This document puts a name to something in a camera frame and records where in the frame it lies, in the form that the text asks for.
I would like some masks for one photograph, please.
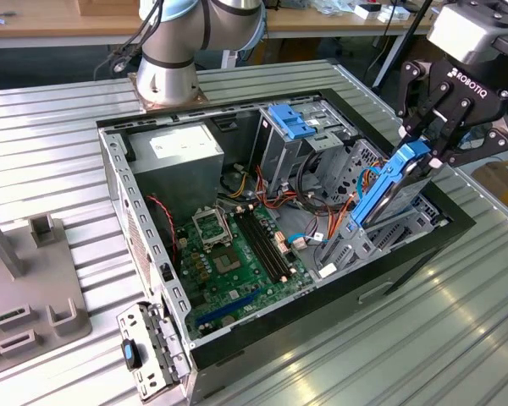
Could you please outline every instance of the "silver metal frame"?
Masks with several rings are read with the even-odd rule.
[[[156,121],[158,123],[167,123],[171,124],[173,121],[174,125],[180,125],[184,122],[191,122],[204,119],[206,117],[214,117],[219,114],[229,114],[233,111],[245,111],[245,110],[258,110],[261,113],[260,123],[263,120],[267,120],[270,125],[272,125],[273,133],[277,133],[275,136],[278,136],[280,140],[281,137],[287,138],[287,136],[283,133],[283,130],[274,122],[271,116],[267,113],[267,107],[269,103],[282,104],[283,102],[288,102],[289,104],[296,105],[298,103],[309,103],[313,102],[312,97],[304,96],[298,98],[292,98],[287,100],[276,100],[271,101],[270,99],[264,103],[252,103],[250,105],[237,105],[235,107],[226,107],[225,109],[214,109],[208,108],[207,111],[202,114],[200,112],[196,113],[182,113],[177,114],[179,119],[175,118],[175,120],[171,120],[168,118],[166,114],[164,114],[162,118],[158,118]],[[182,344],[185,347],[185,351],[188,353],[190,349],[194,349],[199,347],[205,343],[208,343],[215,339],[216,337],[223,336],[224,334],[231,331],[231,329],[239,325],[240,323],[244,323],[250,319],[259,317],[261,315],[265,315],[287,303],[290,301],[301,297],[303,294],[309,292],[312,287],[305,288],[298,292],[296,295],[290,296],[286,299],[280,300],[276,304],[272,304],[262,310],[259,310],[255,314],[247,316],[245,319],[238,320],[235,323],[218,329],[215,332],[207,334],[204,337],[191,340],[190,336],[186,329],[185,317],[191,310],[191,304],[188,298],[186,297],[185,291],[180,284],[180,280],[173,269],[170,267],[171,274],[173,278],[170,280],[165,280],[163,277],[163,268],[166,264],[171,264],[172,261],[169,259],[165,249],[163,248],[163,243],[156,233],[156,228],[150,216],[148,216],[148,210],[145,206],[144,200],[139,192],[139,188],[134,180],[133,175],[129,169],[129,165],[126,162],[124,156],[124,147],[121,145],[120,137],[115,134],[107,134],[106,129],[100,129],[100,138],[103,145],[104,150],[104,161],[106,163],[106,173],[108,174],[108,184],[112,189],[112,199],[114,199],[113,206],[117,211],[117,215],[119,217],[119,222],[121,224],[122,229],[124,230],[124,234],[126,236],[126,240],[129,241],[129,251],[132,253],[134,257],[138,269],[141,274],[141,279],[144,281],[146,286],[146,291],[152,293],[152,296],[149,297],[151,300],[159,301],[161,297],[164,298],[166,303],[162,303],[162,305],[167,305],[177,323],[177,327],[179,329],[179,334],[182,337]],[[299,150],[299,145],[302,140],[291,140],[291,142],[286,143],[286,147],[289,144],[295,145],[295,151]],[[282,156],[290,155],[289,152],[284,151]],[[291,164],[300,162],[297,157],[294,160],[289,161],[289,165],[284,165],[282,163],[283,158],[280,158],[279,165],[276,168],[276,173],[282,173],[280,168],[286,169],[286,179],[290,176]],[[271,183],[272,187],[276,187],[275,184],[279,184],[275,182],[275,179],[282,178],[281,175],[274,176],[273,182]],[[372,261],[374,256],[368,258],[369,261]],[[359,264],[354,264],[351,267],[351,270],[357,269]],[[336,277],[342,277],[347,272],[338,272]],[[322,286],[324,285],[328,279],[318,279],[316,275],[314,275],[315,285]]]

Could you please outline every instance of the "chip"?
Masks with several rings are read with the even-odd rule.
[[[239,256],[232,247],[223,247],[211,252],[211,258],[220,274],[240,268]]]
[[[201,306],[201,305],[204,305],[207,301],[205,300],[205,298],[203,297],[202,294],[199,294],[197,296],[194,296],[193,298],[190,298],[190,304],[192,305],[192,307],[198,307],[198,306]]]

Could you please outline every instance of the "blue clip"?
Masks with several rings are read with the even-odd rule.
[[[292,140],[316,134],[316,130],[306,125],[301,115],[289,105],[277,104],[270,106],[268,110],[280,127],[286,130],[287,135]]]
[[[408,164],[425,156],[430,151],[429,147],[421,140],[409,142],[399,148],[384,165],[375,184],[352,211],[352,220],[362,226],[369,213],[380,203],[389,188],[403,179],[403,171],[408,167]]]
[[[124,346],[124,355],[126,356],[126,359],[132,358],[132,347],[131,345],[127,344]]]

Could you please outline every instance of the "slotted metal surface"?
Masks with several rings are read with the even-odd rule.
[[[325,62],[207,71],[211,101],[331,87],[389,140],[398,122]],[[0,223],[63,219],[93,332],[0,374],[0,404],[140,404],[115,316],[142,297],[108,200],[94,121],[137,113],[128,80],[0,91]],[[437,178],[477,222],[385,301],[205,404],[508,404],[508,218],[451,170]]]

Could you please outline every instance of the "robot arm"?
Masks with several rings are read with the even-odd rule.
[[[141,1],[142,19],[154,2]],[[265,19],[262,0],[163,1],[160,23],[143,43],[137,90],[158,105],[193,100],[199,92],[196,51],[251,49],[263,36]]]
[[[440,118],[444,124],[424,161],[432,168],[446,162],[459,166],[508,150],[508,3],[445,5],[428,39],[448,57],[403,64],[397,108],[403,118],[400,144],[418,140]],[[425,81],[428,97],[417,105],[417,87]],[[482,145],[461,150],[462,136],[482,123],[491,123]]]
[[[448,55],[436,63],[406,62],[400,73],[397,115],[401,142],[376,183],[351,213],[365,227],[402,211],[445,163],[456,167],[508,150],[508,3],[467,0],[442,8],[428,39]],[[428,83],[427,98],[417,90]],[[442,120],[434,140],[423,131]],[[491,123],[483,143],[459,147],[473,126]]]

